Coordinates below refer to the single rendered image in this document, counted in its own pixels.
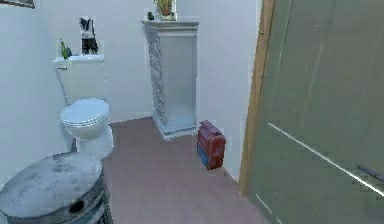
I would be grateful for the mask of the small green plant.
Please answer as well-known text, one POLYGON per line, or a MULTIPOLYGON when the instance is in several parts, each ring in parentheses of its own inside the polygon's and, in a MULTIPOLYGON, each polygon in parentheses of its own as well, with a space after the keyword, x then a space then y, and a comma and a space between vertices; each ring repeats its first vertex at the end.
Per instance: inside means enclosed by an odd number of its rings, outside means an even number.
POLYGON ((60 44, 62 57, 67 60, 72 55, 71 50, 65 45, 63 39, 60 39, 60 44))

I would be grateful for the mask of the framed wall picture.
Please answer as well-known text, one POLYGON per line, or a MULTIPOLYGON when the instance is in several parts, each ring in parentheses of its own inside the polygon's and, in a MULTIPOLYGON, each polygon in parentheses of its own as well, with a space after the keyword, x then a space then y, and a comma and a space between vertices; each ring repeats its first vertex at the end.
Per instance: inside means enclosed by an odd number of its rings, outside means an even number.
POLYGON ((16 6, 24 8, 35 8, 34 0, 0 0, 0 7, 16 6))

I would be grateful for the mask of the potted plant in white frame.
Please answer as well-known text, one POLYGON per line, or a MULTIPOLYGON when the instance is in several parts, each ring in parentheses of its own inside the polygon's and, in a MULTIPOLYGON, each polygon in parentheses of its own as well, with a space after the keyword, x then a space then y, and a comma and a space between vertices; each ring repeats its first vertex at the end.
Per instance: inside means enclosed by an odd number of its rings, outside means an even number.
POLYGON ((154 0, 155 13, 160 21, 176 20, 176 0, 154 0))

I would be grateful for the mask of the white toilet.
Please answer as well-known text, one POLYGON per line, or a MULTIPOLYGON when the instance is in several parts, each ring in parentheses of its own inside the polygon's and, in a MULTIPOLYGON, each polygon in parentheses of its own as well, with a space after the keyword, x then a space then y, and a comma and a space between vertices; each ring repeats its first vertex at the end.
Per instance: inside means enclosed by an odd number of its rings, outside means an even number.
POLYGON ((53 60, 66 106, 60 119, 78 152, 102 160, 114 148, 103 55, 57 57, 53 60))

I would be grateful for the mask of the metal garbage can with holes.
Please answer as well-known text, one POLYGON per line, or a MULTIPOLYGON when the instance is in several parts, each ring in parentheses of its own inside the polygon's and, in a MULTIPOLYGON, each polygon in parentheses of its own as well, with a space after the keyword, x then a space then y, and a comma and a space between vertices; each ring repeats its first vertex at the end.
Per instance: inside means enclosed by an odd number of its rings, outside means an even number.
POLYGON ((27 166, 0 190, 8 224, 114 224, 103 164, 87 153, 56 154, 27 166))

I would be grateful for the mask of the black and white bottle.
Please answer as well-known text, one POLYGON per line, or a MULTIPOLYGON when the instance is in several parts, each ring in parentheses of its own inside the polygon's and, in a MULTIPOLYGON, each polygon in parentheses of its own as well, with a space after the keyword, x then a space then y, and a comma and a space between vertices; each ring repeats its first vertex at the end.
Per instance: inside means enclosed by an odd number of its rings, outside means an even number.
POLYGON ((98 52, 98 45, 95 37, 93 19, 91 17, 80 17, 79 25, 82 39, 82 53, 96 54, 98 52))

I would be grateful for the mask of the tall grey cabinet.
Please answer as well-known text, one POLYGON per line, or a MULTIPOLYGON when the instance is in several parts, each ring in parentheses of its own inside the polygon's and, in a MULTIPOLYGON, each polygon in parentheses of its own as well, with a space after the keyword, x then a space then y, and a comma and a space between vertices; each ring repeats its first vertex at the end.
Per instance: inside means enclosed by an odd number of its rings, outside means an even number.
POLYGON ((196 133, 197 21, 143 21, 154 109, 164 140, 196 133))

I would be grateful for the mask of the red and blue box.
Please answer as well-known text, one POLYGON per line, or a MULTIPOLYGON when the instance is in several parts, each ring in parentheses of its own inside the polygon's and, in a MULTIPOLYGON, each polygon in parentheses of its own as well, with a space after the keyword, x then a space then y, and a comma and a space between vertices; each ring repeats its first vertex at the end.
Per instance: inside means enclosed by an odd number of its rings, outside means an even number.
POLYGON ((221 131, 208 120, 200 122, 197 138, 197 154, 207 170, 223 165, 226 138, 221 131))

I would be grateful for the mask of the grey-green room door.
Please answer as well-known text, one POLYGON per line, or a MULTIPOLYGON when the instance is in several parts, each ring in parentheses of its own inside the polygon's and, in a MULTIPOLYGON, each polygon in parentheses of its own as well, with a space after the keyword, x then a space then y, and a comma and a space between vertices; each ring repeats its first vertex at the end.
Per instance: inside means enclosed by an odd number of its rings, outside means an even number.
POLYGON ((384 224, 384 0, 275 0, 249 199, 268 224, 384 224))

